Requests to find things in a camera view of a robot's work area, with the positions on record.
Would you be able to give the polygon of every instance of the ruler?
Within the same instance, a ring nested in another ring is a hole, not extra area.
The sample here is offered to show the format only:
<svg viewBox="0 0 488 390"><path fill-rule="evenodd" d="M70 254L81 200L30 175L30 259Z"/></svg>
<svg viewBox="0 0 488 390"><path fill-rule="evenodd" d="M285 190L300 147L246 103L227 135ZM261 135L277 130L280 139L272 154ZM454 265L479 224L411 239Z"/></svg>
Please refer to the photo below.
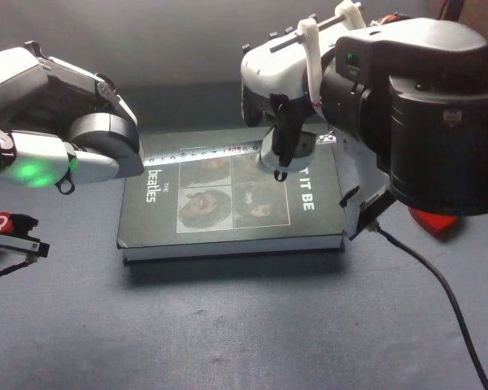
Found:
<svg viewBox="0 0 488 390"><path fill-rule="evenodd" d="M333 132L319 136L316 144L328 144L336 142ZM246 154L256 154L262 147L262 140L240 142L226 146L203 146L197 148L182 148L179 150L169 150L148 154L145 156L145 167L155 167L158 165L168 165L177 163L189 163L190 161L208 160L211 158L242 156Z"/></svg>

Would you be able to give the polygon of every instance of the red object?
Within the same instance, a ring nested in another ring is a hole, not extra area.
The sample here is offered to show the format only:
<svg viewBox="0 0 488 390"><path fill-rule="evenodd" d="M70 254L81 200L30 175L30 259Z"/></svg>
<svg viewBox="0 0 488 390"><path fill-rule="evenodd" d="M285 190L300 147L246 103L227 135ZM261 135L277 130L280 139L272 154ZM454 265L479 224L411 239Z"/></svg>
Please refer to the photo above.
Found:
<svg viewBox="0 0 488 390"><path fill-rule="evenodd" d="M0 213L0 234L13 233L14 227L11 221L11 214Z"/></svg>
<svg viewBox="0 0 488 390"><path fill-rule="evenodd" d="M408 208L410 215L432 236L439 236L459 222L459 217L425 213Z"/></svg>

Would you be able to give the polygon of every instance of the book cover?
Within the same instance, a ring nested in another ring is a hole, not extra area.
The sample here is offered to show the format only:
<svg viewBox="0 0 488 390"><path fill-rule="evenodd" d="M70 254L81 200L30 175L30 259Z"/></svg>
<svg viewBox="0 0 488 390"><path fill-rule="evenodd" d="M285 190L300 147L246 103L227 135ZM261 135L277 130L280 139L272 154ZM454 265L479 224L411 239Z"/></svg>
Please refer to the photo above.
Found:
<svg viewBox="0 0 488 390"><path fill-rule="evenodd" d="M153 133L143 135L142 143L150 154L187 153L258 140L266 131ZM118 233L126 260L340 248L345 216L332 144L318 145L311 166L284 183L257 169L258 158L257 153L148 167L128 178Z"/></svg>

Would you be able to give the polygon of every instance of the gray fabric surface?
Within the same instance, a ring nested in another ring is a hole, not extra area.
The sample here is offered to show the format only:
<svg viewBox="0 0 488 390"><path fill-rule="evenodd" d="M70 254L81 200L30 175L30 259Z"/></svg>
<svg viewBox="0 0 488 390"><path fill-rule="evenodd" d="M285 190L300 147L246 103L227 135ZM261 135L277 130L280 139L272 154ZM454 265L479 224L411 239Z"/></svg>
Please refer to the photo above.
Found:
<svg viewBox="0 0 488 390"><path fill-rule="evenodd" d="M40 219L51 244L0 279L0 389L480 388L441 286L379 235L345 253L128 269L115 248L122 189L62 197L0 182L0 211ZM381 223L444 272L488 374L488 215L448 243L401 204Z"/></svg>

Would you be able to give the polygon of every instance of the robotic arm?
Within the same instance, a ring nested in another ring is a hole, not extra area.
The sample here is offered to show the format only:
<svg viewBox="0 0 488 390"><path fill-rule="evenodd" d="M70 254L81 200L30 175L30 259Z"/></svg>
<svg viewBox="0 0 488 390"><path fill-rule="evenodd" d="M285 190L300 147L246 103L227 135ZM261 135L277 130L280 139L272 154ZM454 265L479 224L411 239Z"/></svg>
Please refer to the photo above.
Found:
<svg viewBox="0 0 488 390"><path fill-rule="evenodd" d="M396 200L435 214L488 213L488 41L425 18L363 28L360 10L346 0L331 19L245 46L244 120L275 119L263 164L279 181L304 169L317 135L302 126L317 113L359 173L341 203L350 239Z"/></svg>
<svg viewBox="0 0 488 390"><path fill-rule="evenodd" d="M69 194L75 184L140 175L136 126L106 76L48 58L35 41L0 52L1 179Z"/></svg>

